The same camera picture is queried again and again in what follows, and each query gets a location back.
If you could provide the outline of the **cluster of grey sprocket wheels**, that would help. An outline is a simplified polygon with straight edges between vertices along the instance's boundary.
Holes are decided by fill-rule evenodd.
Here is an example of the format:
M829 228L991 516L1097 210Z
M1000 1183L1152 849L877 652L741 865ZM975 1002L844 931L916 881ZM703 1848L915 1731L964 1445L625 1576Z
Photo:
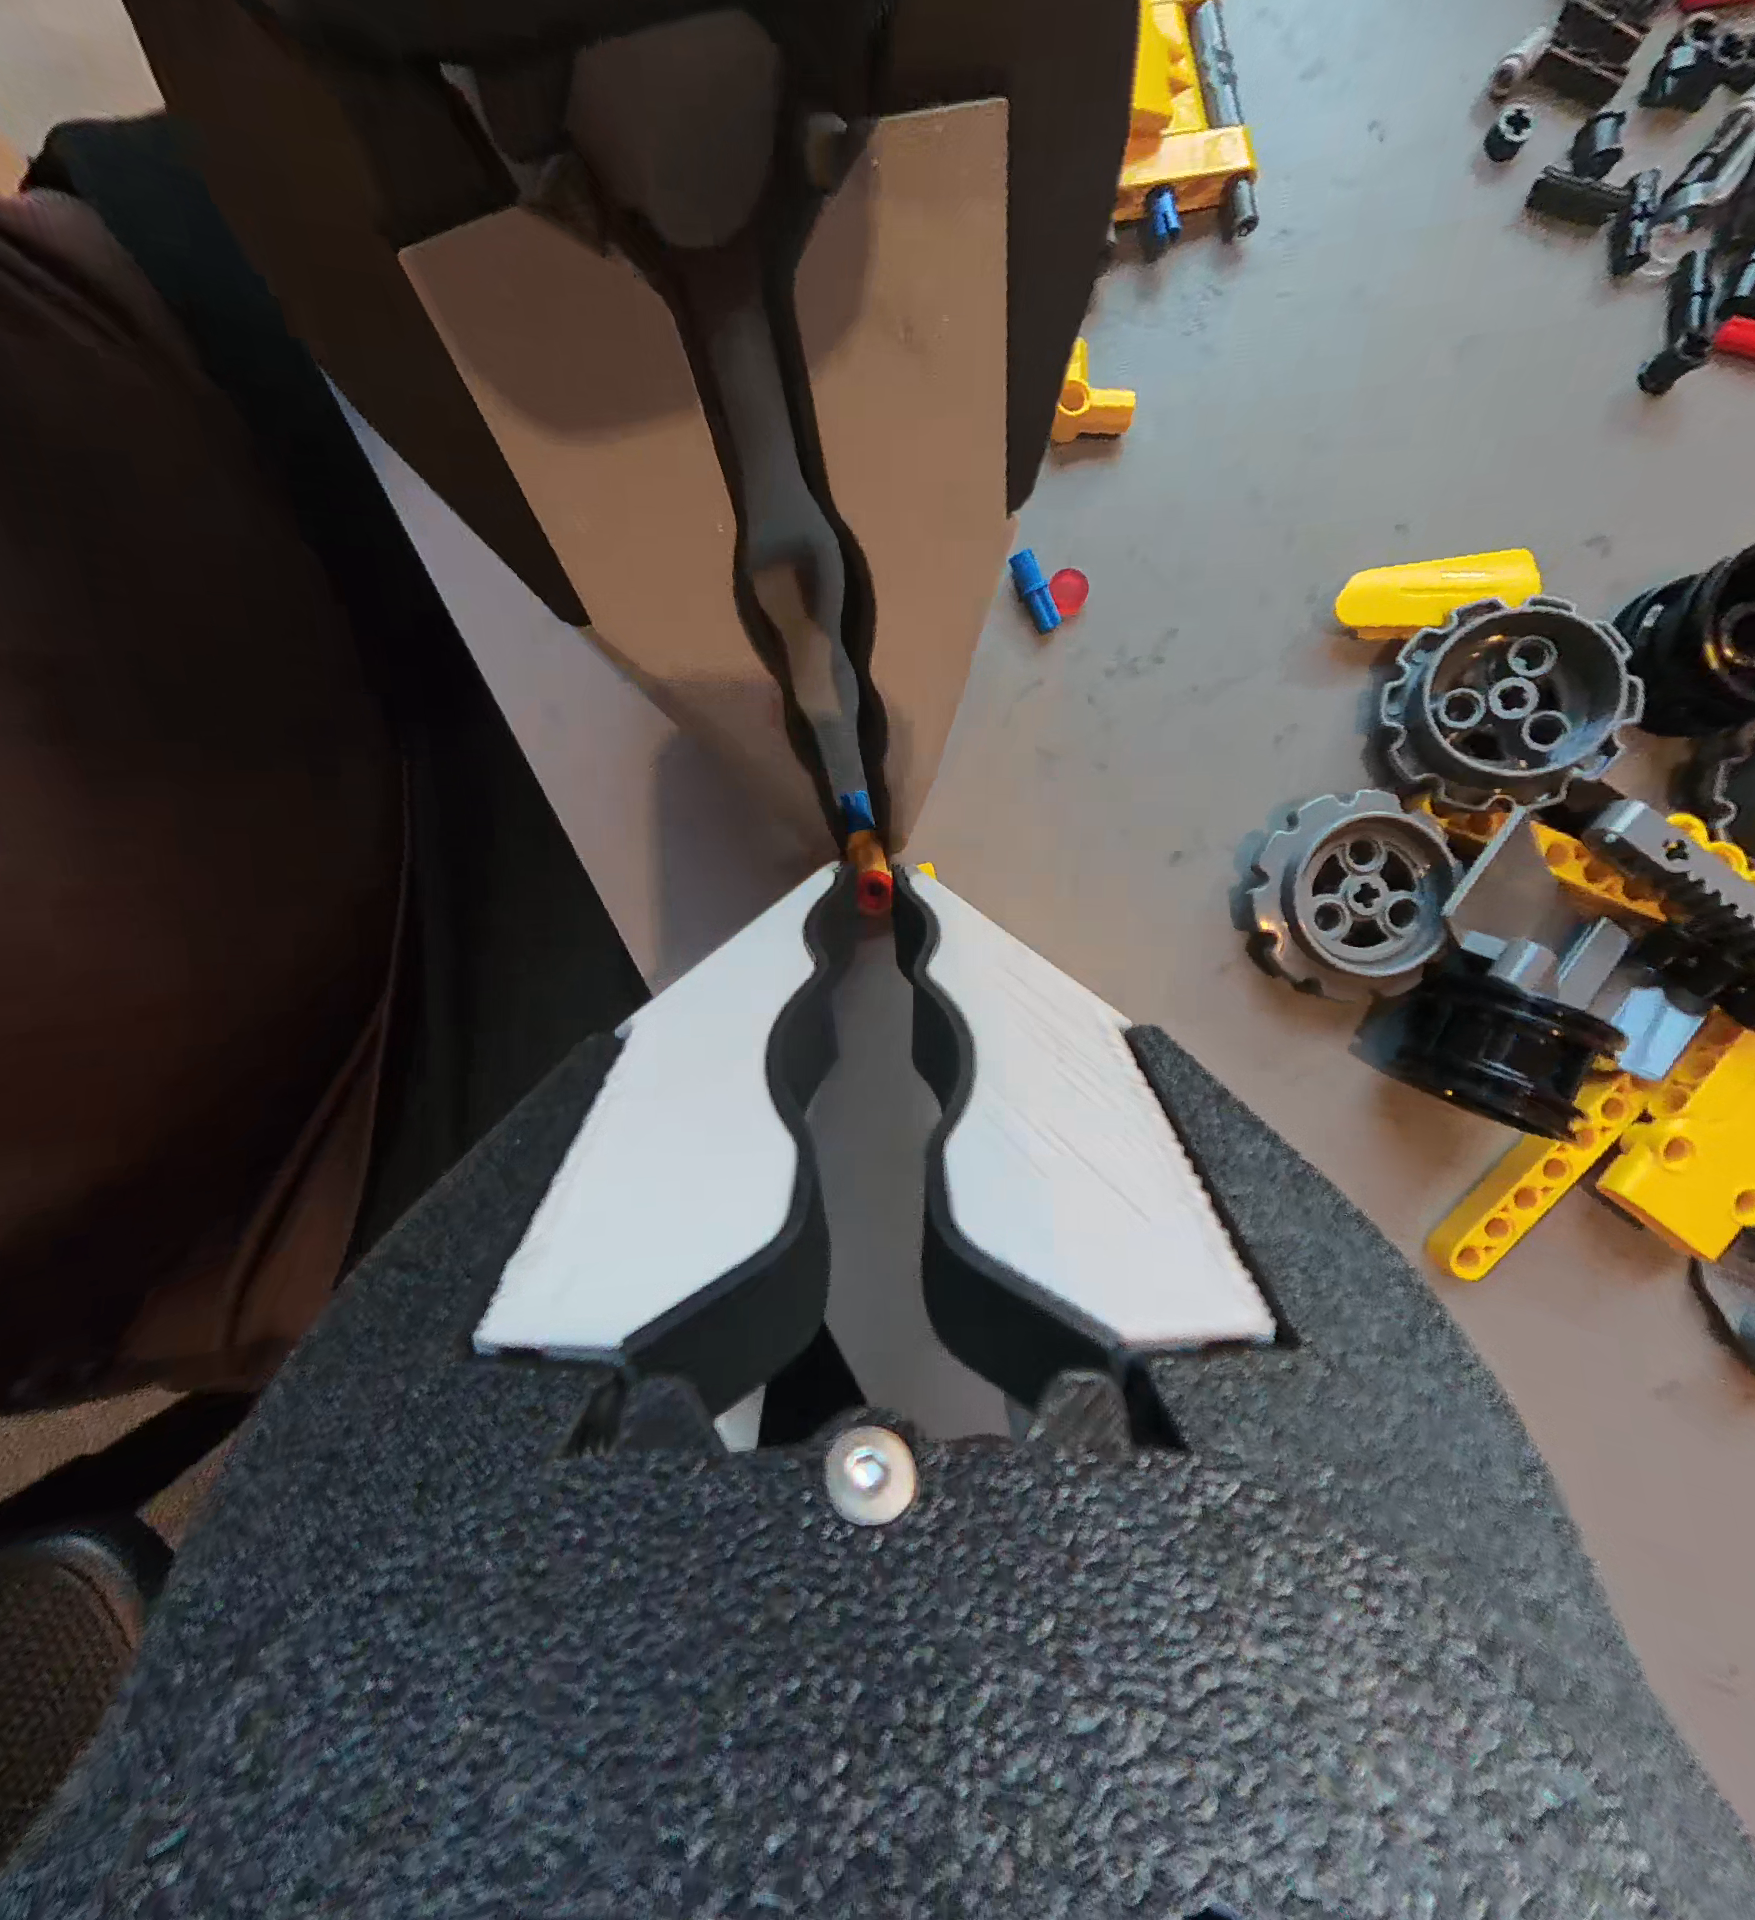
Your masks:
M1254 959L1291 988L1403 995L1441 964L1552 1006L1617 978L1755 1026L1755 869L1605 783L1644 710L1620 630L1533 595L1404 638L1371 708L1380 786L1274 818Z

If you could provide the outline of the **yellow vehicle chassis assembly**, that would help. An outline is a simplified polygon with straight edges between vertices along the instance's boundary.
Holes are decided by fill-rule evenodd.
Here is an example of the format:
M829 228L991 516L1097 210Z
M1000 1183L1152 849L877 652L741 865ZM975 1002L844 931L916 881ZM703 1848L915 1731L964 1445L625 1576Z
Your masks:
M1507 1119L1513 1142L1434 1224L1427 1254L1484 1280L1583 1187L1689 1263L1725 1338L1755 1371L1755 850L1695 812L1642 803L1581 833L1420 798L1418 817L1481 865L1533 850L1573 906L1637 939L1593 1016L1617 1036L1570 1094L1566 1138Z

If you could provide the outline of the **yellow angle connector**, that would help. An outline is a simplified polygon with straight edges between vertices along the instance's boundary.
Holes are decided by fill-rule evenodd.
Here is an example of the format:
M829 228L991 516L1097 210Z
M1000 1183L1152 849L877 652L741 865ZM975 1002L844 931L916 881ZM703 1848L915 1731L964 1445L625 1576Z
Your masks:
M1054 409L1052 443L1061 448L1082 440L1119 440L1131 431L1136 405L1134 389L1094 379L1087 341L1077 336Z

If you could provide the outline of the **yellow curved panel piece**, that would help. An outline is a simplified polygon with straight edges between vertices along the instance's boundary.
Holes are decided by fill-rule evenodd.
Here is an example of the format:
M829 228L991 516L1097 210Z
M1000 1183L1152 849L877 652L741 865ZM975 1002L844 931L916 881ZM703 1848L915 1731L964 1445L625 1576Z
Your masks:
M1338 591L1332 611L1347 633L1392 641L1437 627L1458 608L1489 599L1519 604L1541 589L1533 552L1495 549L1362 569Z

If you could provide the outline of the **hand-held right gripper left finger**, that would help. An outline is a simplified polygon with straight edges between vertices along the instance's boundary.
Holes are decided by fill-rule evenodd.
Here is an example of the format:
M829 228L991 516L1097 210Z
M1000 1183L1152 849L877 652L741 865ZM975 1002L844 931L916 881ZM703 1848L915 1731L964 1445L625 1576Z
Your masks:
M618 1029L476 1352L749 1395L815 1338L831 1250L810 1107L855 936L852 872L822 867Z

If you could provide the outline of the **black office chair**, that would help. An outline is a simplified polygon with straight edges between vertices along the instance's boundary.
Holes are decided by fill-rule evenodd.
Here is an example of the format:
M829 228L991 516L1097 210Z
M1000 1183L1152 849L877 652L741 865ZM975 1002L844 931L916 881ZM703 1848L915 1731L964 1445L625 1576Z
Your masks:
M0 1868L95 1740L169 1564L138 1516L0 1545Z

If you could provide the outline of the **pile of black red pins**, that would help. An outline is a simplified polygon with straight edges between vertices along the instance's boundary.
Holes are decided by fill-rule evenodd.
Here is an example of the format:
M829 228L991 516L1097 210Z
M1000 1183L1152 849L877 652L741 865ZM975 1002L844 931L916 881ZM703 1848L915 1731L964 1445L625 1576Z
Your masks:
M1654 289L1638 394L1712 365L1755 370L1755 4L1554 4L1485 87L1484 156L1511 167L1545 109L1575 109L1523 216L1605 241L1612 289Z

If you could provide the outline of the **black wheel rim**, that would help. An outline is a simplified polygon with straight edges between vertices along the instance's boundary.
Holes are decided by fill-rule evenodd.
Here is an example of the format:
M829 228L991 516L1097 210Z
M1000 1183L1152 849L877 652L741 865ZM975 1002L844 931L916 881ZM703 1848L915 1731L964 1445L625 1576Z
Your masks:
M1647 589L1614 624L1642 683L1644 732L1704 736L1755 721L1755 542Z

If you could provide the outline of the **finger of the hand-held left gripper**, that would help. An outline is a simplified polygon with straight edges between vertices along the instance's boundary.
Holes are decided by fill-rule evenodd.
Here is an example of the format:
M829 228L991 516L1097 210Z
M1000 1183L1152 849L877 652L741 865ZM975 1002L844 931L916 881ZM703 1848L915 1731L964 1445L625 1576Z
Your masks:
M891 845L930 798L1010 560L1010 103L870 125L796 271L824 478L873 595Z
M739 525L669 303L528 208L399 252L594 644L801 840L831 840L734 596Z

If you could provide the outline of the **person's black trouser legs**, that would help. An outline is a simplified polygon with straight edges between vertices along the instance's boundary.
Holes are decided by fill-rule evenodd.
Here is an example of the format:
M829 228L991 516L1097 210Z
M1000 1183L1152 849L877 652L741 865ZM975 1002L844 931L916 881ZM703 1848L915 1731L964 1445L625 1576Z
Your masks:
M566 1057L649 992L341 402L169 115L52 126L70 190L167 301L289 495L408 769L409 901L353 1267Z

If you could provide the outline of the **person's brown shirt torso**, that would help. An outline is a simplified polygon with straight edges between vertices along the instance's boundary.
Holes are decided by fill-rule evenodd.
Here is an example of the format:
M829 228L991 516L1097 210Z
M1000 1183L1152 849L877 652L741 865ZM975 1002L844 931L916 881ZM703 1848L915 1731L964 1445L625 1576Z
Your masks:
M343 1272L409 879L338 591L86 204L0 198L0 1416L255 1387Z

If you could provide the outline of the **yellow and grey hood assembly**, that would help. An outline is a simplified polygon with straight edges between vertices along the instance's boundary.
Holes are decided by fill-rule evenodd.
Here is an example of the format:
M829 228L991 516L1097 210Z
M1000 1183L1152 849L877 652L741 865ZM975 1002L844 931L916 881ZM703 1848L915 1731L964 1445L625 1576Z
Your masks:
M1200 213L1215 213L1226 241L1260 226L1257 159L1222 4L1144 2L1113 226L1158 260Z

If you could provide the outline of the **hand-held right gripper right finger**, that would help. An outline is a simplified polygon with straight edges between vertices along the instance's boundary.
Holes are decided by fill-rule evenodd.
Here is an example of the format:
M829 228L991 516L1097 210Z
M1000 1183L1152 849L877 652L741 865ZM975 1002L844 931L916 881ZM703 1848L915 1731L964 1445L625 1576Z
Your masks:
M1267 1347L1280 1315L1136 1057L1131 1018L937 877L895 885L913 1062L937 1098L922 1291L1010 1401L1063 1373Z

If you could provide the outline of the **grey desk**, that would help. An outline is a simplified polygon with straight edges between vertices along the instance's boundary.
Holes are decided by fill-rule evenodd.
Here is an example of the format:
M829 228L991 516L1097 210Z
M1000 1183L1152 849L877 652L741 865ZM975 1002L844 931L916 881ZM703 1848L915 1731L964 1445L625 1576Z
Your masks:
M1170 1032L1309 1157L1469 1333L1556 1472L1680 1732L1755 1837L1755 1378L1687 1264L1588 1189L1488 1280L1422 1260L1505 1135L1353 1053L1362 1012L1261 972L1230 891L1274 809L1367 780L1374 565L1528 546L1617 611L1755 541L1755 370L1649 400L1660 289L1521 213L1481 89L1545 4L1226 4L1261 226L1123 252L1089 369L1131 436L1021 512L1085 611L997 577L919 849L1058 967Z

